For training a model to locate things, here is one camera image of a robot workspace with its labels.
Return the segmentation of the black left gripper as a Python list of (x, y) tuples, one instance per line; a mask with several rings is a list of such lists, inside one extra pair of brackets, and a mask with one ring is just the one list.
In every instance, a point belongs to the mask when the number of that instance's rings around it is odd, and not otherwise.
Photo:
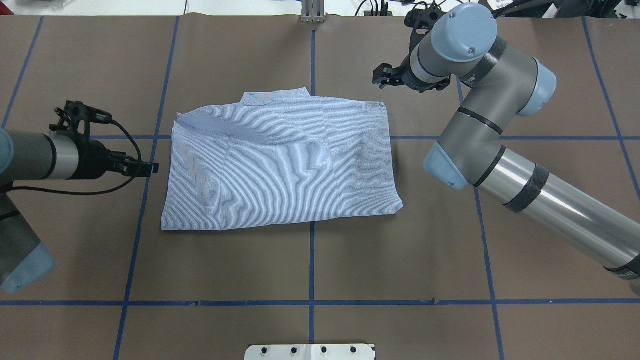
[(159, 171), (157, 162), (143, 161), (125, 152), (112, 153), (97, 140), (78, 140), (75, 145), (78, 152), (75, 180), (96, 180), (112, 172), (128, 178), (150, 178)]

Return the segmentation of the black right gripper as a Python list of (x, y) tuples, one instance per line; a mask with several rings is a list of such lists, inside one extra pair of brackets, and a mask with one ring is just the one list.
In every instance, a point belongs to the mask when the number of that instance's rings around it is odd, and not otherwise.
[(443, 91), (451, 84), (451, 75), (436, 76), (426, 70), (421, 64), (403, 63), (393, 68), (391, 64), (380, 64), (372, 74), (373, 81), (380, 81), (378, 87), (405, 86), (412, 91), (424, 93), (427, 91)]

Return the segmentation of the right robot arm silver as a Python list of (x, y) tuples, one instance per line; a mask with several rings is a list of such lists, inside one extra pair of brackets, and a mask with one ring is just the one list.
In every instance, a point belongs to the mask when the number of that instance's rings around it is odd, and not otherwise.
[(495, 18), (453, 2), (428, 32), (396, 17), (398, 54), (382, 46), (365, 82), (384, 84), (400, 127), (442, 111), (417, 167), (480, 205), (496, 296), (638, 297), (612, 275), (639, 255), (637, 145), (620, 139), (581, 19), (567, 30), (572, 69), (535, 39), (542, 22)]

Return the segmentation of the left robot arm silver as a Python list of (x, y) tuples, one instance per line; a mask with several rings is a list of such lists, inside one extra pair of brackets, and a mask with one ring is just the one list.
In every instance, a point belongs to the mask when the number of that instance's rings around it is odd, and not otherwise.
[(132, 139), (1, 130), (1, 295), (112, 300), (157, 164)]

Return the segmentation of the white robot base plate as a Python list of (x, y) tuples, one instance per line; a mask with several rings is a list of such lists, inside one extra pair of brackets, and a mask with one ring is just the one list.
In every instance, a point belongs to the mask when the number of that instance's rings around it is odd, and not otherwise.
[(374, 344), (256, 344), (247, 347), (245, 360), (376, 360)]

